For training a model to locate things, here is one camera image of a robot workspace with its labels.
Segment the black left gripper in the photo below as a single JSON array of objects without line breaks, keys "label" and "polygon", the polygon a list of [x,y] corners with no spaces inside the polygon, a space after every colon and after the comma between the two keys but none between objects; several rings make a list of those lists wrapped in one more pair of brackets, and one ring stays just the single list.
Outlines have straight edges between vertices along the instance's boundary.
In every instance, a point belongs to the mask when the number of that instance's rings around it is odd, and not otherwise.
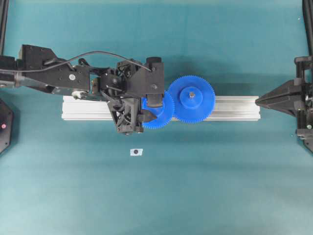
[{"label": "black left gripper", "polygon": [[[143,133],[143,121],[153,121],[157,116],[150,110],[141,111],[141,100],[137,95],[127,94],[127,84],[131,77],[145,64],[134,61],[122,61],[116,68],[91,67],[90,73],[96,75],[91,82],[93,101],[107,102],[110,115],[118,133],[129,135]],[[146,103],[149,108],[163,106],[163,94],[147,94]]]}]

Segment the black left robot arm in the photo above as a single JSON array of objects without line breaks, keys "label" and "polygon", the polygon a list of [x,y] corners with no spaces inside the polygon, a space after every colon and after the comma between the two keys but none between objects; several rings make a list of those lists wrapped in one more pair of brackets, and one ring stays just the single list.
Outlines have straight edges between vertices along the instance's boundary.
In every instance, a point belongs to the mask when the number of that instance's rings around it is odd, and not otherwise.
[{"label": "black left robot arm", "polygon": [[114,68],[91,66],[83,55],[75,60],[77,65],[49,48],[22,45],[18,58],[1,56],[0,85],[105,102],[117,132],[125,135],[143,132],[143,123],[157,118],[152,109],[163,106],[165,93],[161,58],[141,63],[122,57]]}]

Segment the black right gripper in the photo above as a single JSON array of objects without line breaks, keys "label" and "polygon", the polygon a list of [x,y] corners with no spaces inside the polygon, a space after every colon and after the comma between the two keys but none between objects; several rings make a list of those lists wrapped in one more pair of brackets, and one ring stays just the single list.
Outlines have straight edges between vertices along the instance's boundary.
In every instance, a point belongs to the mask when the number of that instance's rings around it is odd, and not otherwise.
[{"label": "black right gripper", "polygon": [[[313,57],[302,56],[294,60],[296,78],[289,80],[271,92],[255,100],[262,108],[279,111],[297,118],[296,134],[301,140],[313,140],[313,83],[305,79],[305,71],[313,69]],[[265,103],[271,99],[293,95],[299,92],[299,100],[293,102]]]}]

